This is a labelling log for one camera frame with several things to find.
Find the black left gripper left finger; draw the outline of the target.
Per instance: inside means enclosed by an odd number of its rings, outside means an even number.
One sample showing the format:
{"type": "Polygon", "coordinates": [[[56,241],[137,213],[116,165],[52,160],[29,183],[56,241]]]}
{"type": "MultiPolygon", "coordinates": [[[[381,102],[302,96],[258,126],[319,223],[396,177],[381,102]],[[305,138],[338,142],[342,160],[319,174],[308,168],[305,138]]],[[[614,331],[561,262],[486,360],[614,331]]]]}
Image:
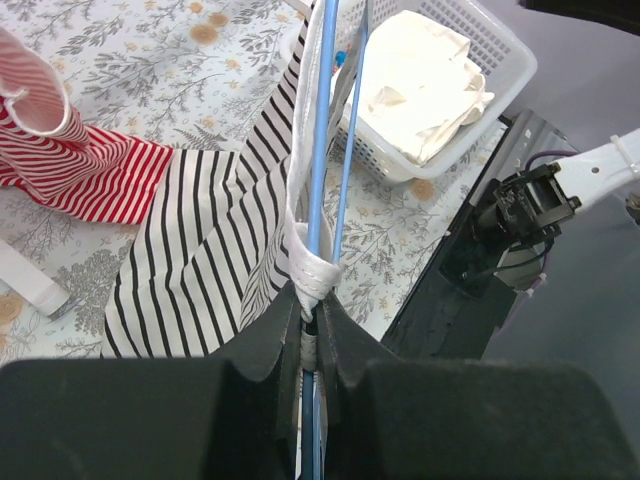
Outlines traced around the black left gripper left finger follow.
{"type": "Polygon", "coordinates": [[[2,477],[293,478],[300,313],[286,285],[205,357],[4,366],[2,477]]]}

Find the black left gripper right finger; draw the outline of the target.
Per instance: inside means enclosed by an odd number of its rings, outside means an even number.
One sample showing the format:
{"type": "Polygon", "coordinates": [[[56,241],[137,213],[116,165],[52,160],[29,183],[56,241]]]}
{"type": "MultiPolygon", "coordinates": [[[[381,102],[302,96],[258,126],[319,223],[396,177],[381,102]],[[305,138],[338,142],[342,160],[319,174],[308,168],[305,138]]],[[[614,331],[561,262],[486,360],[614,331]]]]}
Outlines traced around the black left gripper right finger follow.
{"type": "Polygon", "coordinates": [[[405,360],[317,307],[328,479],[635,479],[603,391],[570,365],[405,360]]]}

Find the blue wire hanger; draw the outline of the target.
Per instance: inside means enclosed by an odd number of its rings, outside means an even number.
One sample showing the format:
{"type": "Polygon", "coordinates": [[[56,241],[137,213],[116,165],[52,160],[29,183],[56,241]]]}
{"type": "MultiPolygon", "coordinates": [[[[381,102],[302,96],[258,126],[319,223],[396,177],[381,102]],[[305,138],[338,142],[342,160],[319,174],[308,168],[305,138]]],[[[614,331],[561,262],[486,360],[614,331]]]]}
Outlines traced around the blue wire hanger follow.
{"type": "Polygon", "coordinates": [[[349,114],[342,179],[351,173],[355,127],[370,33],[366,1],[319,1],[311,12],[294,108],[293,150],[286,186],[285,239],[289,272],[301,306],[301,476],[324,475],[316,309],[337,286],[348,187],[336,223],[324,211],[330,143],[349,114]]]}

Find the black white striped tank top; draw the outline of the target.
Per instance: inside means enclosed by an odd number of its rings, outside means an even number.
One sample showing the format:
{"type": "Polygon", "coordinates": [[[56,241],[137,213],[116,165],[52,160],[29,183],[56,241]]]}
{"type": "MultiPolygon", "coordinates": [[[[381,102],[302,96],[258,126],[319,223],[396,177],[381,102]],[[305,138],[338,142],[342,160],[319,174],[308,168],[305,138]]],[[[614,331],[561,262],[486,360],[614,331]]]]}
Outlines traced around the black white striped tank top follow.
{"type": "Polygon", "coordinates": [[[310,310],[339,283],[328,222],[318,254],[306,238],[324,17],[314,2],[239,151],[175,153],[116,276],[103,357],[204,356],[286,284],[310,310]]]}

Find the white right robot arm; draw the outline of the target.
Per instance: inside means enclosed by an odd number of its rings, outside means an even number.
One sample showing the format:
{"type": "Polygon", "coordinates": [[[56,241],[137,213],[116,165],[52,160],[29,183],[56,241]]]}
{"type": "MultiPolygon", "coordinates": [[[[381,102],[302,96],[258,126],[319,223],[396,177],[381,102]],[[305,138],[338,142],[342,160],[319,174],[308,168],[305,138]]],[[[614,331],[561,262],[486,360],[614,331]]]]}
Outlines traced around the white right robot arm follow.
{"type": "Polygon", "coordinates": [[[533,170],[517,173],[494,191],[497,224],[508,237],[539,243],[558,225],[639,180],[639,131],[533,170]]]}

